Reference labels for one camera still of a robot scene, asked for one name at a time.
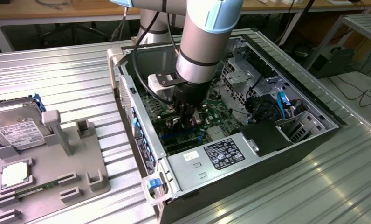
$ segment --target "metal slotted table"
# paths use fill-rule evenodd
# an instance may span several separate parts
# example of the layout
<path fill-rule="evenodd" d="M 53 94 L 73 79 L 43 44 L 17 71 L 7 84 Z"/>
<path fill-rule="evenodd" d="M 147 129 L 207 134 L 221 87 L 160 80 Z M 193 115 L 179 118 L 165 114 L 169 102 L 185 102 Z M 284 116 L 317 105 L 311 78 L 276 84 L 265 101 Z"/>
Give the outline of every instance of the metal slotted table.
<path fill-rule="evenodd" d="M 297 164 L 176 223 L 371 223 L 371 125 L 305 69 L 259 33 L 247 33 L 348 126 Z M 151 223 L 156 216 L 140 188 L 121 119 L 111 93 L 103 43 L 0 55 L 0 99 L 39 92 L 63 126 L 96 125 L 111 191 L 32 223 Z"/>
<path fill-rule="evenodd" d="M 343 15 L 339 17 L 336 23 L 333 24 L 327 36 L 324 37 L 316 51 L 308 57 L 308 61 L 305 63 L 305 68 L 309 69 L 317 56 L 320 55 L 324 47 L 329 44 L 339 28 L 341 25 L 345 25 L 353 31 L 357 31 L 361 35 L 364 35 L 371 40 L 371 14 L 361 15 Z"/>

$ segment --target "hard drive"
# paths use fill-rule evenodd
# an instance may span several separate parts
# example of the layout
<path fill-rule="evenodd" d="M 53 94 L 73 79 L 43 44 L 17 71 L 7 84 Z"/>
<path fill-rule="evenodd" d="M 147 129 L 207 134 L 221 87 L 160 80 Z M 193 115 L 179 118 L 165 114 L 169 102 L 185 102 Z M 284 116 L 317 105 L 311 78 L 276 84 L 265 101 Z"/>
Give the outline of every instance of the hard drive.
<path fill-rule="evenodd" d="M 52 131 L 41 123 L 40 99 L 24 97 L 0 102 L 0 147 L 12 145 L 17 150 L 43 145 Z"/>

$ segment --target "power supply label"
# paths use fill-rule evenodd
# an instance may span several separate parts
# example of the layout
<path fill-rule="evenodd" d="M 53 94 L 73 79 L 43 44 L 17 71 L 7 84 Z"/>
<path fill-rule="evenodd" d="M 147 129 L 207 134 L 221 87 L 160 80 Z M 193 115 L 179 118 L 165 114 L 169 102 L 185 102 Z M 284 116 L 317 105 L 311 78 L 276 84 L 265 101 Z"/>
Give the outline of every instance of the power supply label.
<path fill-rule="evenodd" d="M 217 170 L 245 159 L 232 139 L 225 139 L 204 147 L 204 151 L 208 154 L 212 164 Z"/>
<path fill-rule="evenodd" d="M 15 147 L 43 141 L 43 135 L 33 121 L 0 127 L 0 135 Z"/>

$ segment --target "wooden table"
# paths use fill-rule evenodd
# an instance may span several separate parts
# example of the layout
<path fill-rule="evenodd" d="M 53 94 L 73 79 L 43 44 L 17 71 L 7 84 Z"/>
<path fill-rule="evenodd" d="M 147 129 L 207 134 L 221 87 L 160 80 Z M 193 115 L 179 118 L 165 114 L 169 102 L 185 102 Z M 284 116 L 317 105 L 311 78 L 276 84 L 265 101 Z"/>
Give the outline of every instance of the wooden table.
<path fill-rule="evenodd" d="M 371 11 L 371 0 L 363 0 L 365 10 Z M 281 38 L 283 43 L 291 33 L 295 24 L 300 18 L 301 11 L 308 3 L 304 0 L 300 4 L 293 4 L 292 13 L 296 13 Z M 268 1 L 263 4 L 257 0 L 244 0 L 241 14 L 277 14 L 287 13 L 289 5 L 284 3 L 272 3 Z M 353 4 L 347 6 L 335 6 L 325 0 L 315 0 L 309 12 L 323 11 L 348 11 L 356 10 Z M 43 6 L 35 0 L 11 0 L 9 4 L 0 4 L 0 27 L 8 25 L 29 25 L 29 24 L 51 24 L 68 22 L 91 22 L 91 21 L 117 21 L 123 18 L 124 8 L 75 10 L 72 5 L 64 5 L 61 10 Z M 131 8 L 127 19 L 139 19 L 139 9 Z M 0 29 L 0 50 L 3 52 L 12 51 L 12 46 Z"/>

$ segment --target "circuit board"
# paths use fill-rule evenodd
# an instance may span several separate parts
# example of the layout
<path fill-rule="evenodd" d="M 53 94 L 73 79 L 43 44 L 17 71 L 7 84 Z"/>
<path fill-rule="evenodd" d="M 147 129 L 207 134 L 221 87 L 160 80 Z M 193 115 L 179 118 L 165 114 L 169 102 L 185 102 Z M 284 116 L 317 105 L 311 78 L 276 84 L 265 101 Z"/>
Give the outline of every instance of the circuit board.
<path fill-rule="evenodd" d="M 220 136 L 229 136 L 232 130 L 241 126 L 212 88 L 199 112 L 203 124 L 177 133 L 171 133 L 167 126 L 167 122 L 177 117 L 173 107 L 160 103 L 148 94 L 140 97 L 168 155 L 207 144 Z"/>

